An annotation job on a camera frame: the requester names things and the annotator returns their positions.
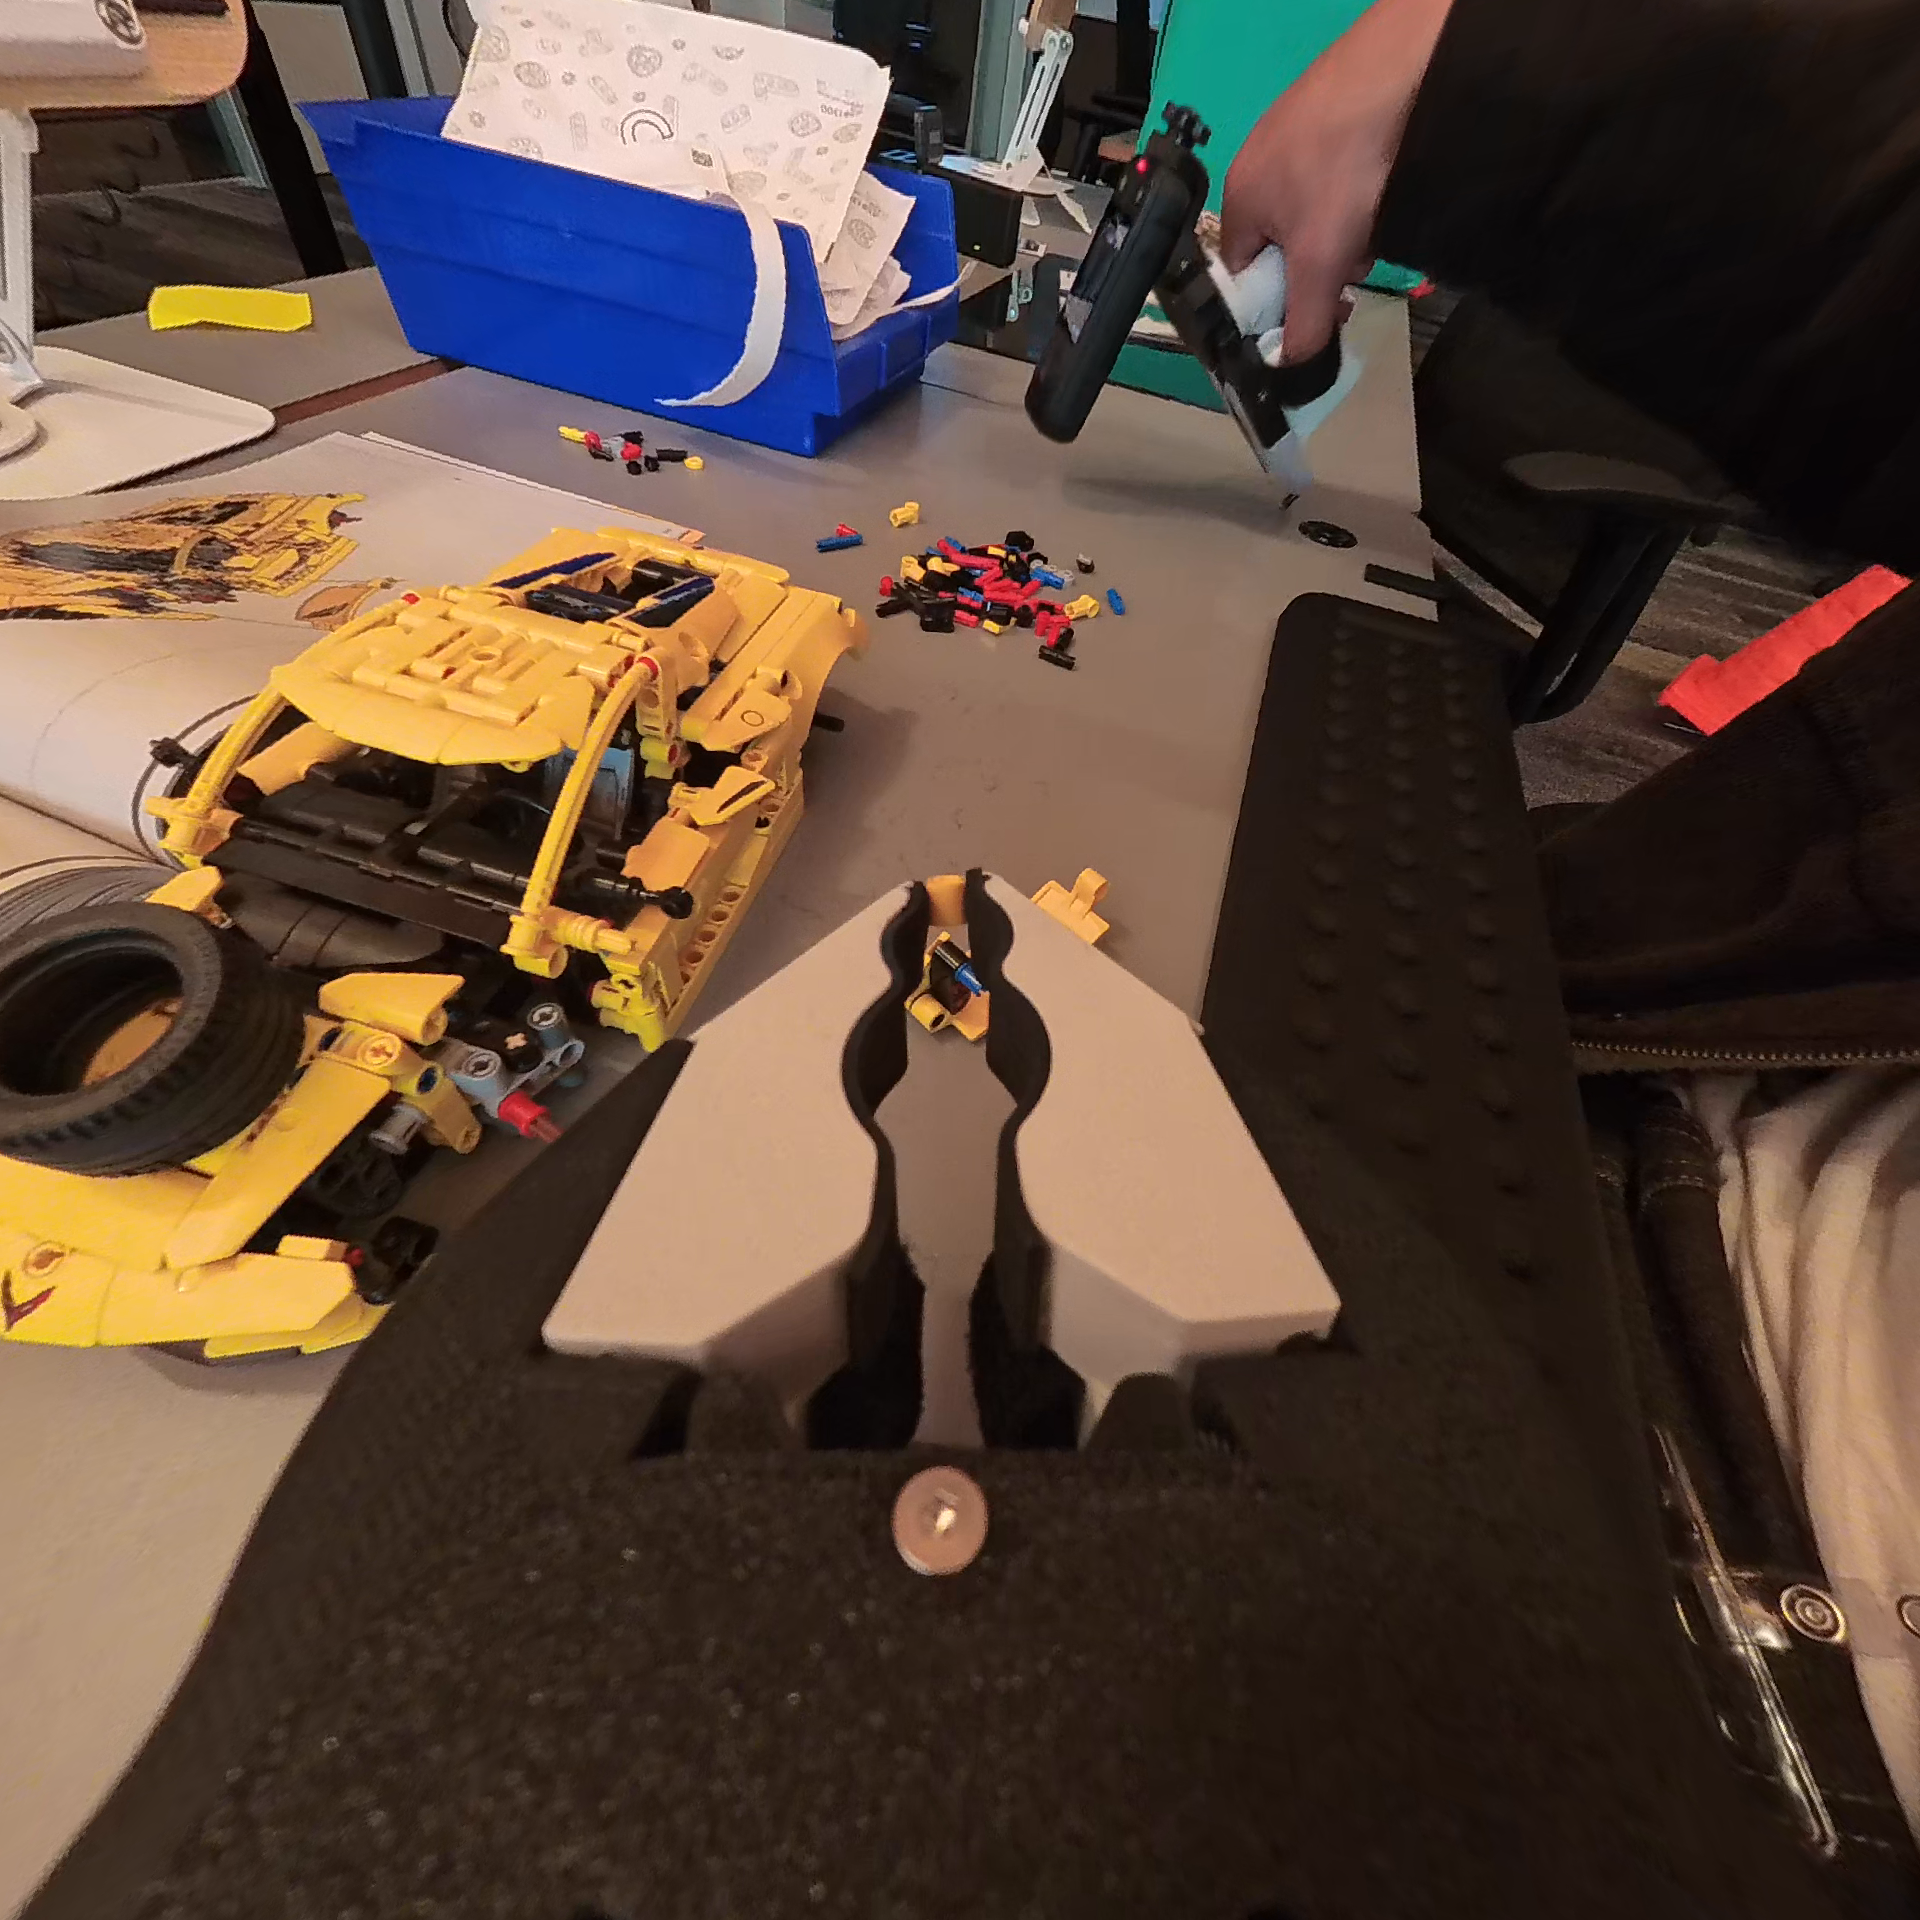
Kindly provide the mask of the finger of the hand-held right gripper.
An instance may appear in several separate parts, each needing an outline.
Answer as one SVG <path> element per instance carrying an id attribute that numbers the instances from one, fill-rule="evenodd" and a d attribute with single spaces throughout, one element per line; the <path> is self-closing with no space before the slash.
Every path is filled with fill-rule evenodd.
<path id="1" fill-rule="evenodd" d="M 1282 273 L 1193 273 L 1182 295 L 1182 343 L 1291 508 L 1311 490 L 1293 425 L 1322 395 L 1322 366 L 1282 366 Z"/>

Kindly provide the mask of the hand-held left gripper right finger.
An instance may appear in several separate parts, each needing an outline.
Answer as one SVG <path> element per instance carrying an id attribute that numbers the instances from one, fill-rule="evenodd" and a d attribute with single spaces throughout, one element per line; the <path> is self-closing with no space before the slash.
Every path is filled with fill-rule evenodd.
<path id="1" fill-rule="evenodd" d="M 968 1356 L 987 1447 L 1078 1447 L 1133 1379 L 1325 1338 L 1338 1293 L 1193 1018 L 984 868 L 963 882 L 1012 1110 Z"/>

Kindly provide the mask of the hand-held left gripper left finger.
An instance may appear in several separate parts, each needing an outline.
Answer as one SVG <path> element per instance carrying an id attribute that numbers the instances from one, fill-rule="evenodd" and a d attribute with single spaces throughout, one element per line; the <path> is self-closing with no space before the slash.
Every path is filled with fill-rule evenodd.
<path id="1" fill-rule="evenodd" d="M 905 1077 L 925 941 L 927 884 L 895 884 L 699 1024 L 546 1350 L 730 1372 L 817 1447 L 907 1447 L 925 1284 L 878 1107 Z"/>

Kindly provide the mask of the yellow curved fender piece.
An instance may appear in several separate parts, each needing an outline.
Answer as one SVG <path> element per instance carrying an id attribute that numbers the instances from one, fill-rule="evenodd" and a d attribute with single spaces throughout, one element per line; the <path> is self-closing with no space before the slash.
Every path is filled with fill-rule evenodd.
<path id="1" fill-rule="evenodd" d="M 984 1040 L 988 1027 L 987 984 L 972 966 L 972 938 L 968 925 L 968 874 L 935 874 L 925 882 L 930 920 L 925 941 L 920 987 L 905 1009 L 925 1032 L 956 1032 Z"/>

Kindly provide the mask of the yellow toy brick car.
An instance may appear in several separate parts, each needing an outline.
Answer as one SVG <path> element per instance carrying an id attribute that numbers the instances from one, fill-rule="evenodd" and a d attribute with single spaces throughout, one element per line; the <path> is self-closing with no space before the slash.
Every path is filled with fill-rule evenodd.
<path id="1" fill-rule="evenodd" d="M 296 1074 L 161 1173 L 3 1155 L 3 1341 L 245 1363 L 367 1338 L 457 1165 L 559 1139 L 595 1037 L 677 1037 L 865 650 L 869 621 L 785 568 L 561 529 L 274 666 L 146 799 L 168 879 L 128 900 L 262 951 L 305 1009 Z"/>

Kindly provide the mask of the person's right forearm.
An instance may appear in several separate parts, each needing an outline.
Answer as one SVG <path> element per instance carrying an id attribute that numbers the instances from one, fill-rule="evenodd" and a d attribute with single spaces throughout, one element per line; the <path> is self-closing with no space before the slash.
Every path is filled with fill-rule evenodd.
<path id="1" fill-rule="evenodd" d="M 1918 576 L 1918 2 L 1454 2 L 1377 248 Z"/>

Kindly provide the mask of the small black desk object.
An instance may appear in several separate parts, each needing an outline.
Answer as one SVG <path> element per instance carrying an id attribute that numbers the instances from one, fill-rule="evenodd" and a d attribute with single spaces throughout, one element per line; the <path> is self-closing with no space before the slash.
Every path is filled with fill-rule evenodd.
<path id="1" fill-rule="evenodd" d="M 945 158 L 942 167 L 918 167 L 918 172 L 951 187 L 960 262 L 980 262 L 987 267 L 1012 267 L 1019 262 L 1023 189 L 977 167 L 963 167 L 963 158 Z"/>

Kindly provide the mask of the grey desk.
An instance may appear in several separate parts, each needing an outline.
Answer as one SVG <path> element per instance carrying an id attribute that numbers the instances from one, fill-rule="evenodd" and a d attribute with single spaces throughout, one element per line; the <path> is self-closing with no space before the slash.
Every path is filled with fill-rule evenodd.
<path id="1" fill-rule="evenodd" d="M 1366 560 L 1429 576 L 1418 523 L 1410 322 L 1369 295 L 1363 381 L 1314 467 L 1359 551 L 1282 525 L 1239 432 L 1210 410 L 1109 387 L 1071 444 L 1026 410 L 1019 356 L 963 334 L 920 386 L 820 460 L 669 432 L 704 473 L 663 473 L 710 541 L 857 599 L 900 551 L 887 505 L 935 534 L 1032 533 L 1092 551 L 1125 616 L 1085 626 L 1078 674 L 987 638 L 882 621 L 832 675 L 839 731 L 807 756 L 807 813 L 696 1016 L 718 1016 L 832 925 L 905 879 L 987 864 L 1026 887 L 1096 868 L 1117 953 L 1193 1016 L 1205 996 L 1275 622 L 1299 592 L 1363 599 Z M 370 387 L 282 433 L 332 432 L 615 503 L 624 484 L 566 452 L 597 410 L 485 373 Z M 820 556 L 849 523 L 861 547 Z M 3 1918 L 85 1828 L 169 1700 L 250 1522 L 340 1372 L 361 1350 L 238 1368 L 135 1351 L 3 1350 Z"/>

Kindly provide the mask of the person's right hand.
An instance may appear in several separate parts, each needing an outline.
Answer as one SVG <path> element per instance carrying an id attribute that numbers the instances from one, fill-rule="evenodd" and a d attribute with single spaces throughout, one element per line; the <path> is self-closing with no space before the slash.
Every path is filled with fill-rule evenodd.
<path id="1" fill-rule="evenodd" d="M 1366 9 L 1260 115 L 1229 171 L 1217 252 L 1231 270 L 1279 252 L 1287 366 L 1330 345 L 1350 283 L 1371 263 L 1377 201 L 1445 9 Z"/>

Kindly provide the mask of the green plastic bin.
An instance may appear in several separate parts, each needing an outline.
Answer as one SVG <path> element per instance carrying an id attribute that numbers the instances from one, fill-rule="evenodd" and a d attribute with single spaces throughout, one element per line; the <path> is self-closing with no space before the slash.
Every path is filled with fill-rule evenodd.
<path id="1" fill-rule="evenodd" d="M 1208 210 L 1215 219 L 1222 213 L 1229 171 L 1260 115 L 1304 75 L 1304 68 L 1320 52 L 1350 33 L 1350 27 L 1366 9 L 1371 9 L 1371 2 L 1165 6 L 1159 65 L 1151 82 L 1151 104 L 1193 104 L 1201 120 L 1210 125 L 1205 167 L 1210 172 Z"/>

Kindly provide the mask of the pile of red black bricks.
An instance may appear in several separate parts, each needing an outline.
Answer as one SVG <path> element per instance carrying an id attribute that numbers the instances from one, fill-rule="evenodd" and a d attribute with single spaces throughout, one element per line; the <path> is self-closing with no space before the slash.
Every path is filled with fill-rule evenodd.
<path id="1" fill-rule="evenodd" d="M 935 538 L 905 551 L 878 576 L 872 612 L 930 638 L 1026 639 L 1041 664 L 1075 674 L 1080 629 L 1125 616 L 1130 604 L 1117 587 L 1092 587 L 1085 572 L 1054 568 L 1032 534 L 1012 529 L 1000 541 Z"/>

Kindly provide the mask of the black office chair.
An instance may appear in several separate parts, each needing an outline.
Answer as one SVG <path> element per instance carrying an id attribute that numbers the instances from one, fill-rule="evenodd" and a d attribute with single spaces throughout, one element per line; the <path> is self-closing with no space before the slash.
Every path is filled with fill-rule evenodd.
<path id="1" fill-rule="evenodd" d="M 1511 724 L 1588 699 L 1682 545 L 1760 518 L 1696 444 L 1479 297 L 1425 348 L 1415 418 L 1428 533 L 1539 622 L 1502 622 Z"/>

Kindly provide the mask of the white plastic strip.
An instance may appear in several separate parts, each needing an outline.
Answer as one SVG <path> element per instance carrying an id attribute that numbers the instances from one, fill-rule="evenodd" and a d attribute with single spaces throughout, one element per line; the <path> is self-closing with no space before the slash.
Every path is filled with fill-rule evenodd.
<path id="1" fill-rule="evenodd" d="M 747 308 L 747 325 L 735 366 L 699 395 L 661 397 L 669 407 L 727 407 L 752 397 L 776 366 L 785 338 L 785 304 L 788 304 L 788 263 L 779 225 L 772 213 L 738 196 L 711 196 L 710 201 L 730 206 L 747 228 L 747 248 L 754 262 L 754 297 Z"/>

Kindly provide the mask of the white printed bag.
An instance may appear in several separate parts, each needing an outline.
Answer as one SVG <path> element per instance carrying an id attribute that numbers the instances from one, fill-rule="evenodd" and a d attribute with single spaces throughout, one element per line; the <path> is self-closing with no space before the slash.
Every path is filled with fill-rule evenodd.
<path id="1" fill-rule="evenodd" d="M 913 196 L 869 152 L 890 71 L 836 40 L 682 2 L 474 2 L 444 136 L 798 228 L 849 338 L 936 301 L 905 263 Z"/>

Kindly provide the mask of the blue plastic bin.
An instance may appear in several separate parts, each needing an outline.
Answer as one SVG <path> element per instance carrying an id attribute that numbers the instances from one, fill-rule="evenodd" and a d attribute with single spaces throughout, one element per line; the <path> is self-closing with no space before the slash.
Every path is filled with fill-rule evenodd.
<path id="1" fill-rule="evenodd" d="M 882 167 L 913 196 L 905 263 L 945 297 L 897 308 L 836 338 L 820 267 L 779 225 L 788 304 L 766 381 L 727 407 L 669 407 L 735 366 L 754 262 L 745 219 L 440 135 L 447 102 L 307 104 L 349 219 L 419 354 L 817 457 L 918 386 L 956 330 L 952 196 L 945 178 Z"/>

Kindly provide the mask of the black toy tyre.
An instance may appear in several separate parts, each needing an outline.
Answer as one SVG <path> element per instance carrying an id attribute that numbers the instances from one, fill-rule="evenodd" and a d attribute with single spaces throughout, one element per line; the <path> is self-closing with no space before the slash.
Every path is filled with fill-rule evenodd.
<path id="1" fill-rule="evenodd" d="M 245 1132 L 294 1080 L 296 993 L 248 938 L 124 900 L 3 941 L 3 1155 L 138 1174 Z"/>

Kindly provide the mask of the black zip garment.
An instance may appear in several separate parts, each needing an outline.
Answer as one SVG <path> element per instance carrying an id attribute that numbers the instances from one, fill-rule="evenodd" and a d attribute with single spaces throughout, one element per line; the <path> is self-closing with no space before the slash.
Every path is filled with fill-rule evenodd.
<path id="1" fill-rule="evenodd" d="M 1918 587 L 1612 802 L 1542 810 L 1584 1074 L 1918 1063 Z"/>

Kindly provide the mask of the light grey top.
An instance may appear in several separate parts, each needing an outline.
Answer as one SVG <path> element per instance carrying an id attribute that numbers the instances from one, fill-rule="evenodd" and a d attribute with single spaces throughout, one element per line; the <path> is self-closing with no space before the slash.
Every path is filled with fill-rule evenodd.
<path id="1" fill-rule="evenodd" d="M 1883 1765 L 1918 1828 L 1918 1067 L 1698 1074 L 1721 1244 Z"/>

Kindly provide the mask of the open instruction booklet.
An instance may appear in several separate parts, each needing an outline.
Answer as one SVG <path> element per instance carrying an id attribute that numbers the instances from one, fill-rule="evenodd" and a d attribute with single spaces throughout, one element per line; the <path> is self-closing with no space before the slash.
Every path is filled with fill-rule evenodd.
<path id="1" fill-rule="evenodd" d="M 399 593 L 507 576 L 559 529 L 702 541 L 680 503 L 525 484 L 389 439 L 3 505 L 3 935 L 168 879 L 146 799 L 274 666 Z"/>

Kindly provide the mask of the yellow sticky note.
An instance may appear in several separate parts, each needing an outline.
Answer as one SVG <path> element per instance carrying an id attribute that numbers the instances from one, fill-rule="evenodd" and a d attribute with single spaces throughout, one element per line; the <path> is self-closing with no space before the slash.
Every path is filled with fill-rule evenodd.
<path id="1" fill-rule="evenodd" d="M 163 283 L 146 297 L 155 334 L 224 325 L 243 334 L 300 334 L 315 322 L 310 295 L 278 286 Z"/>

